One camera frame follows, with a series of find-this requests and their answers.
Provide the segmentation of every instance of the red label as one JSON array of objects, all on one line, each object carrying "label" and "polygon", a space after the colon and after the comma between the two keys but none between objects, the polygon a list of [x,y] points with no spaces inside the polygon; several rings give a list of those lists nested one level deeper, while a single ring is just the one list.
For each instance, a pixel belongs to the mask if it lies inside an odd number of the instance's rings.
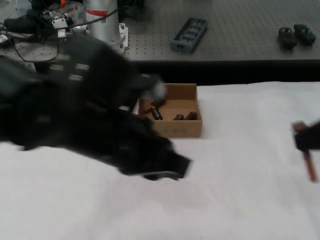
[{"label": "red label", "polygon": [[86,9],[85,10],[88,14],[94,15],[94,16],[98,16],[98,17],[105,17],[108,15],[107,11],[97,11],[97,10],[89,10]]},{"label": "red label", "polygon": [[73,10],[74,10],[74,8],[71,7],[71,8],[69,8],[69,9],[67,9],[66,12],[67,12],[67,13],[70,13],[70,12],[72,12]]}]

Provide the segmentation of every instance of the small object in box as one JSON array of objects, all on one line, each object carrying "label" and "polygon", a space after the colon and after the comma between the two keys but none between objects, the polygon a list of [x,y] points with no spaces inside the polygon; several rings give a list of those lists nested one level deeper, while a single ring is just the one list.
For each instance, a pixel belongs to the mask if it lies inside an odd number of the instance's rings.
[{"label": "small object in box", "polygon": [[196,120],[196,119],[197,119],[196,111],[191,111],[189,115],[184,118],[184,120]]},{"label": "small object in box", "polygon": [[185,118],[185,116],[183,116],[182,114],[178,114],[174,119],[172,120],[183,120]]},{"label": "small object in box", "polygon": [[171,49],[181,53],[192,52],[207,26],[207,20],[190,17],[170,42]]},{"label": "small object in box", "polygon": [[155,120],[163,120],[163,117],[161,116],[161,113],[157,107],[153,106],[151,112]]},{"label": "small object in box", "polygon": [[143,112],[145,114],[150,113],[151,110],[156,107],[156,108],[160,108],[161,106],[163,106],[166,103],[166,100],[160,100],[160,101],[153,101],[151,102],[150,106],[148,106],[146,109],[143,110]]},{"label": "small object in box", "polygon": [[155,106],[153,106],[152,103],[151,103],[151,105],[148,106],[146,109],[144,109],[143,112],[144,112],[145,114],[150,113],[151,110],[152,110],[154,107],[155,107]]}]

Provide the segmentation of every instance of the open cardboard box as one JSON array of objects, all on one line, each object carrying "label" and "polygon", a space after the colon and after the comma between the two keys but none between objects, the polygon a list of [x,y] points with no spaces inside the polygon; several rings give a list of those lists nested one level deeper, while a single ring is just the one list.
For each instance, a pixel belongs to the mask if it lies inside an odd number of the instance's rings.
[{"label": "open cardboard box", "polygon": [[[155,120],[152,113],[144,113],[152,100],[140,99],[138,114],[154,121],[153,128],[163,137],[186,138],[200,137],[202,118],[198,107],[196,84],[166,83],[166,103],[159,107],[163,120]],[[196,120],[173,120],[177,114],[186,117],[191,111],[197,113]]]}]

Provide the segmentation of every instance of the white cylinder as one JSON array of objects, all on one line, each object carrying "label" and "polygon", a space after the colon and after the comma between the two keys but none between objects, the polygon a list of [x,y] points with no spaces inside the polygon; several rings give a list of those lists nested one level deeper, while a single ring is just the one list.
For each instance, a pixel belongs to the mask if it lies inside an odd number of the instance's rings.
[{"label": "white cylinder", "polygon": [[[87,22],[104,17],[118,8],[117,0],[83,0],[83,5]],[[92,37],[109,45],[123,42],[117,12],[104,20],[88,24],[87,27]]]}]

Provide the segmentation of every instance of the black tool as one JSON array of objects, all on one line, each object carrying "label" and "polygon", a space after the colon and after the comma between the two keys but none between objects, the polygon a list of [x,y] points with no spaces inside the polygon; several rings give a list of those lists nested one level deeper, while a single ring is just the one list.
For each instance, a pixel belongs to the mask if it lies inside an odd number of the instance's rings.
[{"label": "black tool", "polygon": [[310,46],[316,41],[316,36],[306,25],[295,24],[293,28],[295,30],[295,35],[304,45]]},{"label": "black tool", "polygon": [[152,113],[155,120],[163,120],[163,117],[157,107],[154,106],[151,110],[151,113]]},{"label": "black tool", "polygon": [[0,57],[1,142],[25,151],[66,148],[149,180],[185,177],[191,161],[153,130],[151,119],[132,113],[146,91],[164,84],[159,78],[139,74],[107,44],[84,35],[68,40],[59,57],[46,75]]},{"label": "black tool", "polygon": [[197,112],[196,111],[191,111],[188,116],[184,118],[184,120],[196,120],[197,119]]},{"label": "black tool", "polygon": [[290,27],[281,27],[278,31],[280,44],[285,49],[292,49],[298,44],[294,32]]}]

